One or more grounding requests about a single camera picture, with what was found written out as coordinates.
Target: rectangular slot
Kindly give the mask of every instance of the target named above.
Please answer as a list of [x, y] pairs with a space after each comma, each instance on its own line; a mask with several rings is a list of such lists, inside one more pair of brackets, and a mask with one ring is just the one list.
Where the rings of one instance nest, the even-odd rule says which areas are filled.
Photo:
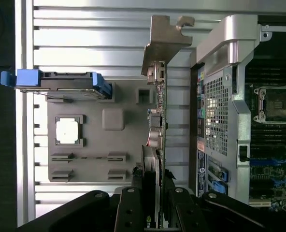
[[208, 170], [215, 175], [217, 178], [221, 179], [224, 182], [229, 181], [229, 171], [223, 167], [219, 167], [211, 161], [208, 162]]
[[51, 73], [50, 72], [42, 72], [41, 74], [41, 77], [51, 77]]
[[238, 88], [237, 88], [237, 70], [238, 70], [238, 66], [234, 65], [232, 67], [232, 94], [236, 94], [238, 92]]
[[107, 160], [110, 162], [126, 162], [126, 153], [110, 152]]
[[249, 161], [247, 157], [248, 146], [239, 146], [240, 162]]
[[126, 180], [126, 170], [109, 170], [108, 180]]
[[123, 158], [108, 158], [108, 161], [123, 161]]
[[209, 185], [214, 191], [220, 192], [226, 195], [228, 194], [228, 186], [224, 182], [214, 179], [211, 175], [208, 175], [208, 181], [209, 181]]
[[249, 199], [249, 205], [255, 208], [271, 207], [272, 202], [270, 199]]
[[74, 155], [73, 153], [69, 153], [69, 154], [55, 153], [51, 155], [51, 158], [52, 158], [51, 161], [53, 163], [63, 164], [63, 163], [69, 163], [70, 161], [72, 161], [74, 159]]
[[150, 90], [139, 89], [139, 104], [149, 104], [149, 103], [150, 103]]
[[52, 176], [53, 178], [55, 177], [62, 177], [62, 178], [68, 178], [71, 174], [72, 174], [72, 170], [65, 170], [65, 171], [62, 171], [62, 170], [58, 170], [58, 171], [54, 171], [52, 173]]
[[108, 180], [123, 180], [122, 176], [109, 176]]
[[160, 78], [164, 79], [164, 71], [163, 70], [160, 71]]
[[201, 138], [204, 138], [204, 118], [198, 118], [198, 129], [197, 135]]
[[70, 180], [70, 178], [66, 178], [66, 177], [53, 177], [52, 178], [53, 179], [53, 181], [56, 181], [56, 182], [67, 182], [67, 181], [69, 181]]

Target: blue connector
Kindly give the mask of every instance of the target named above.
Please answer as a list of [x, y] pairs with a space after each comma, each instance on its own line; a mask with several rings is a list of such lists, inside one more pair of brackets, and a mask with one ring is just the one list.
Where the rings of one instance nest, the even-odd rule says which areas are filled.
[[0, 74], [0, 83], [8, 87], [39, 87], [41, 82], [40, 73], [38, 69], [18, 69], [15, 77], [10, 72], [3, 71]]
[[0, 84], [7, 87], [15, 87], [16, 77], [10, 72], [2, 71], [0, 74]]
[[225, 170], [224, 168], [220, 168], [221, 169], [221, 178], [225, 181], [228, 182], [229, 181], [229, 173], [227, 170]]
[[100, 93], [106, 93], [112, 96], [112, 86], [108, 84], [100, 73], [92, 72], [90, 77], [93, 79], [93, 87], [97, 88]]
[[38, 69], [18, 69], [16, 85], [39, 87], [41, 83], [40, 74], [41, 72]]
[[212, 181], [213, 190], [216, 192], [227, 194], [228, 188], [221, 181]]

